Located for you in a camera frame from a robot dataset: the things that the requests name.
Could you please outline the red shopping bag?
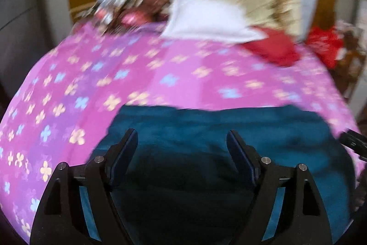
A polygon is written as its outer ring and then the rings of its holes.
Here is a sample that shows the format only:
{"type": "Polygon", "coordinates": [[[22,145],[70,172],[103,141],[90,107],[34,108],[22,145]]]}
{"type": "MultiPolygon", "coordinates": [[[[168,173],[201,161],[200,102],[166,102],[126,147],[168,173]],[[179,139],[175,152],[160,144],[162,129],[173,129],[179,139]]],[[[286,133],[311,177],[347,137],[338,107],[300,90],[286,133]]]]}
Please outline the red shopping bag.
{"type": "Polygon", "coordinates": [[[326,30],[312,27],[305,42],[306,46],[316,54],[319,60],[332,70],[336,67],[338,52],[343,48],[343,35],[335,26],[326,30]]]}

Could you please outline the blue quilted down jacket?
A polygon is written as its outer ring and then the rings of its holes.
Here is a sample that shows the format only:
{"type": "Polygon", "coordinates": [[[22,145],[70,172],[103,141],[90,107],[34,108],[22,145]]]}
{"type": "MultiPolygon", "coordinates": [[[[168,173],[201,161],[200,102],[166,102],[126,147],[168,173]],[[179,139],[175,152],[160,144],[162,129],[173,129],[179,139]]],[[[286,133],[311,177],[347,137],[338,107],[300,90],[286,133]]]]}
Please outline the blue quilted down jacket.
{"type": "Polygon", "coordinates": [[[123,106],[92,152],[103,155],[128,129],[138,146],[114,203],[135,244],[228,244],[244,226],[253,187],[226,147],[235,130],[276,164],[309,168],[333,240],[350,222],[353,161],[316,113],[295,106],[222,111],[123,106]]]}

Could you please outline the pink floral bed sheet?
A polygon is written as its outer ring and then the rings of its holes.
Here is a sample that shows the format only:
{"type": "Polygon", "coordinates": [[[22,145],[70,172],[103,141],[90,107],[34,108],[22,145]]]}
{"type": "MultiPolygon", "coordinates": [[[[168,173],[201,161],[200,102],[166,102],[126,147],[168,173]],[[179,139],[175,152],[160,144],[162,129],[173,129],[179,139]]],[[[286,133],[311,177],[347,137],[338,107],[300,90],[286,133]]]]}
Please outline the pink floral bed sheet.
{"type": "Polygon", "coordinates": [[[282,68],[240,45],[161,39],[162,29],[102,36],[85,25],[26,76],[1,121],[1,210],[23,240],[53,169],[82,163],[124,104],[294,104],[320,114],[335,134],[357,128],[327,69],[303,45],[300,60],[282,68]]]}

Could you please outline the brown floral crumpled blanket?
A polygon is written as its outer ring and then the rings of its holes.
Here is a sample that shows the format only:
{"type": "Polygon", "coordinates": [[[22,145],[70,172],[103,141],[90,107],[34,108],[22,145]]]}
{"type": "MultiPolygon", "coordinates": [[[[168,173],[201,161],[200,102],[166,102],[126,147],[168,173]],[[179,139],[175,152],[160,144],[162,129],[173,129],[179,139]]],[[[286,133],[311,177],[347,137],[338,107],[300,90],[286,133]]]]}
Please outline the brown floral crumpled blanket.
{"type": "Polygon", "coordinates": [[[77,13],[75,33],[90,23],[101,35],[120,34],[144,24],[166,20],[170,0],[101,0],[77,13]]]}

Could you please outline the grey wardrobe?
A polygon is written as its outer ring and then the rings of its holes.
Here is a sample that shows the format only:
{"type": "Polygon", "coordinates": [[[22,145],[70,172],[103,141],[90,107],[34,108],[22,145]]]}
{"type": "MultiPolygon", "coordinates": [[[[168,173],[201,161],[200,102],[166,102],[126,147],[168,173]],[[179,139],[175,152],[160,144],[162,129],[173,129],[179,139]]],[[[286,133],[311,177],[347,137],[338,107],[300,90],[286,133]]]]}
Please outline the grey wardrobe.
{"type": "Polygon", "coordinates": [[[1,85],[8,95],[71,28],[68,0],[1,0],[1,85]]]}

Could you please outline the wooden chair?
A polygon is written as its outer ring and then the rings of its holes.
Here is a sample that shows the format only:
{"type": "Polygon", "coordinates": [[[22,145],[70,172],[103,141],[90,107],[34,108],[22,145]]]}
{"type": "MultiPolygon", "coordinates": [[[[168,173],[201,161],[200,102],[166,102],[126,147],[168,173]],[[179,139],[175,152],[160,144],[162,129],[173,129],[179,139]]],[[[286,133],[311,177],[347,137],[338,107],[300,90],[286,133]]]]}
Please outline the wooden chair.
{"type": "Polygon", "coordinates": [[[331,74],[337,90],[348,103],[363,72],[366,51],[359,44],[359,37],[353,31],[346,31],[343,41],[345,54],[341,60],[337,61],[331,74]]]}

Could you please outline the red fringed cushion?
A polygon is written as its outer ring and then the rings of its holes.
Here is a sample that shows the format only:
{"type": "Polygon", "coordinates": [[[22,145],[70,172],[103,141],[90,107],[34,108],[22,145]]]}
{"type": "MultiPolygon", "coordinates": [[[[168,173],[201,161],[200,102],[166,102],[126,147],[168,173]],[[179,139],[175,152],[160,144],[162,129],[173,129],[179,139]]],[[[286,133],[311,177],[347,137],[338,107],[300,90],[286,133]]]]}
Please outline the red fringed cushion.
{"type": "Polygon", "coordinates": [[[246,50],[279,67],[291,67],[300,60],[295,42],[284,31],[266,27],[254,29],[266,34],[267,38],[243,43],[246,50]]]}

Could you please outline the white pillow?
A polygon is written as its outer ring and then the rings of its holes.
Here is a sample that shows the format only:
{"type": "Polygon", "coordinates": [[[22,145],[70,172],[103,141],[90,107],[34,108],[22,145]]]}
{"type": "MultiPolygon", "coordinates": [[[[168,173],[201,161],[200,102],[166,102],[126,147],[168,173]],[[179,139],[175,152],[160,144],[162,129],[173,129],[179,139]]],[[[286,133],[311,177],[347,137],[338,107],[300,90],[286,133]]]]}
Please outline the white pillow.
{"type": "Polygon", "coordinates": [[[245,12],[220,0],[170,0],[169,18],[161,37],[248,43],[267,38],[250,26],[245,12]]]}

